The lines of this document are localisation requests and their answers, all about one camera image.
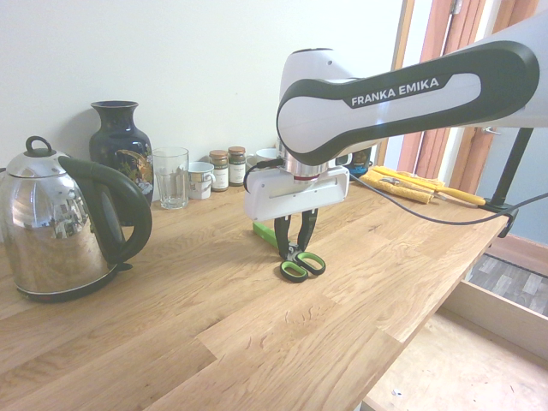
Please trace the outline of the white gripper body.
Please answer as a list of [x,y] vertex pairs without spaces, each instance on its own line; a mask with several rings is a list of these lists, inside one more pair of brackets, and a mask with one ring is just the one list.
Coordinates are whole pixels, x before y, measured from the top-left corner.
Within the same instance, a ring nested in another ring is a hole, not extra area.
[[244,211],[253,221],[266,220],[343,202],[348,194],[349,172],[343,166],[328,169],[309,183],[297,183],[289,172],[275,169],[248,175]]

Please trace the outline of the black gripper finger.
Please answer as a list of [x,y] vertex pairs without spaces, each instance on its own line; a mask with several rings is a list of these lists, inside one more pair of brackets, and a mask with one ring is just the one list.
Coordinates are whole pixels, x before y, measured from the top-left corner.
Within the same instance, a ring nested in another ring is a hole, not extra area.
[[317,209],[304,211],[301,214],[301,228],[297,237],[297,245],[302,252],[307,249],[307,245],[312,238],[317,216]]
[[283,259],[290,256],[289,245],[289,226],[291,223],[291,216],[278,217],[274,220],[274,233],[277,240],[277,248],[280,256]]

